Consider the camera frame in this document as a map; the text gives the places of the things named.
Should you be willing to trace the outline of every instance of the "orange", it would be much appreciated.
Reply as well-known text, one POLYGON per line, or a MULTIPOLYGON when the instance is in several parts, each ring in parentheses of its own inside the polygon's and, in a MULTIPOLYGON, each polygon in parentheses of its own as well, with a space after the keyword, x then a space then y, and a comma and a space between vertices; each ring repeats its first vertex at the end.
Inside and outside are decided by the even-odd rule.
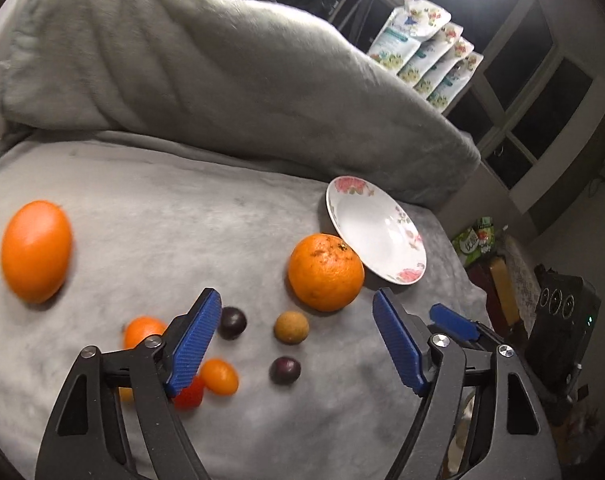
POLYGON ((122 346, 125 350, 134 348, 146 337, 154 334, 162 335, 166 329, 167 325, 155 317, 137 317, 124 329, 124 341, 122 346))
POLYGON ((302 303, 333 312, 355 300, 364 283, 364 267, 344 240, 318 233, 296 245, 287 276, 302 303))
POLYGON ((0 267, 7 285, 27 303, 47 301, 64 283, 72 247, 71 224, 62 209, 45 200, 25 205, 2 237, 0 267))
POLYGON ((233 395, 240 384, 236 370, 222 359, 209 359, 204 362, 198 375, 204 385, 218 395, 233 395))

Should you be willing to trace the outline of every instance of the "silver bolt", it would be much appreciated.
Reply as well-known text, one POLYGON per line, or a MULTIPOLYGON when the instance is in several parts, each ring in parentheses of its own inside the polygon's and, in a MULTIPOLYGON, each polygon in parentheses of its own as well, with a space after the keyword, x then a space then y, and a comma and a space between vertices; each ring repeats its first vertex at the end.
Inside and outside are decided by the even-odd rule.
POLYGON ((500 345, 498 347, 498 351, 500 352, 500 355, 504 357, 513 357, 515 354, 513 348, 511 348, 509 345, 500 345))
POLYGON ((162 344, 162 338, 159 335, 150 335, 144 340, 144 345, 147 348, 158 348, 162 344))
POLYGON ((439 346, 440 348, 446 348, 449 346, 451 339, 444 334, 434 334, 431 338, 431 341, 433 341, 434 345, 439 346))
POLYGON ((96 355, 97 351, 98 351, 98 349, 93 345, 85 346, 80 351, 80 357, 82 357, 83 359, 89 359, 90 357, 93 357, 94 355, 96 355))

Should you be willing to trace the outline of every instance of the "floral plate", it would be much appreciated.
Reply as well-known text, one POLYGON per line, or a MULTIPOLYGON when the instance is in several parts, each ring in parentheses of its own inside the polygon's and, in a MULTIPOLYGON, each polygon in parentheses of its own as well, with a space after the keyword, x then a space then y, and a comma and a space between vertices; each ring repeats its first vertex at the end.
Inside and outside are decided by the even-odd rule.
POLYGON ((407 213, 379 187, 339 176, 327 187, 327 210, 340 237, 362 263, 388 282, 411 285, 423 277, 426 252, 407 213))

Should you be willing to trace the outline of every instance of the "green package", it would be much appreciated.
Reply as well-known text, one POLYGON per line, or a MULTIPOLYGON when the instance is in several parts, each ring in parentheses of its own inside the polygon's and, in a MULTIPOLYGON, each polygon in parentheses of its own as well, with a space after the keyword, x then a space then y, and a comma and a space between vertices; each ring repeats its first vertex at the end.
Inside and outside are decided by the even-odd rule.
POLYGON ((490 216, 479 218, 471 227, 465 229, 451 243, 466 268, 495 248, 495 230, 490 216))

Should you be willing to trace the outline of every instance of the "gray blanket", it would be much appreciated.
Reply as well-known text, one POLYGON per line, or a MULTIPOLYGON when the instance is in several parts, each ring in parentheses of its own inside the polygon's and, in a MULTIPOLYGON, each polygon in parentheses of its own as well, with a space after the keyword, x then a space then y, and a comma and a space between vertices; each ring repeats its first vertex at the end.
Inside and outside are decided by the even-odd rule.
MULTIPOLYGON (((207 394, 183 417, 212 477, 383 478, 419 404, 400 383, 371 316, 373 293, 387 283, 367 272, 343 311, 308 312, 311 333, 300 346, 272 336, 281 312, 301 309, 284 281, 291 250, 308 234, 332 232, 326 184, 189 160, 198 154, 184 146, 176 145, 176 156, 84 137, 41 134, 0 159, 0 240, 13 213, 37 199, 65 209, 75 238, 68 281, 47 308, 21 303, 0 273, 0 446, 9 459, 33 478, 50 410, 84 345, 119 349, 123 324, 141 314, 169 322, 212 286, 249 319, 238 340, 215 336, 208 351, 239 371, 236 396, 207 394), (269 364, 283 354, 302 363, 290 388, 268 379, 269 364)), ((438 220, 403 207, 428 258, 420 282, 392 287, 406 309, 426 320, 429 307, 442 302, 488 322, 485 295, 467 279, 438 220)), ((125 417, 148 475, 131 407, 125 417)))
POLYGON ((441 205, 471 139, 328 23, 257 0, 29 0, 6 62, 7 118, 124 130, 441 205))

